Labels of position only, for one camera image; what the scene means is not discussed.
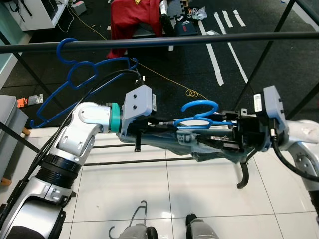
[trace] black rubber floor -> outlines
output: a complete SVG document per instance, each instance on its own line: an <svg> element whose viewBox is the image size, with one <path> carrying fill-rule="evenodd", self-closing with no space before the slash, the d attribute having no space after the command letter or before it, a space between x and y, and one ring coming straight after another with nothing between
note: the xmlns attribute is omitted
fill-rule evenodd
<svg viewBox="0 0 319 239"><path fill-rule="evenodd" d="M313 3L312 0L307 1L310 5ZM86 0L85 4L88 11L82 14L80 18L89 26L95 25L94 29L107 39L110 39L110 31L107 30L110 23L110 5L107 0ZM279 0L195 0L191 6L205 6L207 19L202 21L205 30L214 30L219 33L221 33L220 29L213 16L215 12L219 14L227 33L267 32L275 29L286 7ZM237 22L233 14L235 9L239 12L246 27L241 27ZM233 28L227 27L222 14L223 10L228 12ZM61 28L66 30L70 20L71 17L68 11L65 11L59 21ZM313 28L304 23L292 11L282 31L313 31ZM78 40L101 40L98 34L88 29L78 19L75 19L68 33L63 33L58 27L51 30L40 30L33 35L31 42L60 41L67 37L74 37ZM250 76L266 44L266 41L232 43L247 77ZM206 45L175 47L173 52L168 52L166 47L130 49L129 57L136 57L140 63L156 72L218 102L221 110L230 110L233 108L245 82L227 43L213 44L212 47L223 77L224 84L222 86L217 83ZM79 49L77 52L64 53L63 55L66 59L99 62L105 59L106 54L107 51L104 50L92 52ZM65 82L70 66L59 62L55 53L24 53L22 56L50 90L56 90ZM100 76L98 79L113 70L123 67L123 64L99 67ZM194 98L185 95L185 88L167 81L141 66L138 67L138 70L146 75L146 84L157 95L157 114L159 116L180 118L192 116L203 110L194 108L186 113L181 113L180 107L194 100ZM89 67L78 69L74 73L72 81L80 83L92 74L92 69ZM318 40L277 41L273 44L252 87L248 89L240 106L251 109L253 93L261 91L266 86L275 85L283 99L285 112L289 113L307 92L314 87L318 80ZM92 86L92 83L78 91L64 89L58 94L57 98L63 106L67 107L81 98L89 90L90 86ZM122 77L88 100L99 104L106 102L122 104L125 93L133 88L134 79L132 77ZM14 95L17 98L40 93L44 93L45 99L48 97L20 63L17 63L5 86L0 90L0 94ZM319 121L318 99L319 95L314 97L294 119ZM35 105L22 109L31 120L35 120L36 125L41 123L41 120L36 117L36 111L39 107L40 105ZM59 111L60 109L55 103L50 103L43 111L43 115L46 118L50 118ZM47 126L57 126L62 121L63 117Z"/></svg>

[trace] red cloth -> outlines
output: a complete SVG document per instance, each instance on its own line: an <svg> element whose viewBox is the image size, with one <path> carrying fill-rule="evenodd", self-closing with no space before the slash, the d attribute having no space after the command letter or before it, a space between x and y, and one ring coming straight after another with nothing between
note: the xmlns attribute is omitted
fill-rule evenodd
<svg viewBox="0 0 319 239"><path fill-rule="evenodd" d="M111 4L112 40L131 39L136 26L143 22L152 27L156 36L162 36L160 22L161 0L141 0L136 5L135 0L114 0ZM126 49L112 49L108 58L122 57Z"/></svg>

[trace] orange label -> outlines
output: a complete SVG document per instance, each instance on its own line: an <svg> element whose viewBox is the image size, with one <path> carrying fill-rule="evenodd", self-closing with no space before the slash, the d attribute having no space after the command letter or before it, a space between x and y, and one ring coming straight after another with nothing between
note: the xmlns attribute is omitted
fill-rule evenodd
<svg viewBox="0 0 319 239"><path fill-rule="evenodd" d="M28 98L21 98L17 100L18 102L18 108L24 107L28 104Z"/></svg>

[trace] small black device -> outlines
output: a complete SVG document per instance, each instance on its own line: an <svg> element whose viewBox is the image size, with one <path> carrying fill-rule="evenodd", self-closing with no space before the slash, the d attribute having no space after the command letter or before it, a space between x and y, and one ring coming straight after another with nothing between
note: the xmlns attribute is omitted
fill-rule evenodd
<svg viewBox="0 0 319 239"><path fill-rule="evenodd" d="M194 36L197 31L191 21L178 22L175 25L176 36Z"/></svg>

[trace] white cabinet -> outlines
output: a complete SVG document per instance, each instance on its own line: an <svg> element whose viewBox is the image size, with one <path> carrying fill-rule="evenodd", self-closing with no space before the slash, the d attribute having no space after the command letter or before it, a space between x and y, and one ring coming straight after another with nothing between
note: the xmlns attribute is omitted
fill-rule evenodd
<svg viewBox="0 0 319 239"><path fill-rule="evenodd" d="M20 14L23 17L24 21L20 17L18 12L13 12L10 9L9 4L11 5L12 9L15 10L15 4L11 2L5 3L6 7L8 8L9 12L18 23L22 31L31 31L31 30L40 30L40 29L50 29L55 28L60 19L64 9L67 6L68 0L59 0L62 4L58 5L58 10L56 11L55 17L51 20L49 14L44 8L41 0L24 0L25 5L31 12L32 16L29 15L27 10L24 8L21 1L19 1L20 7Z"/></svg>

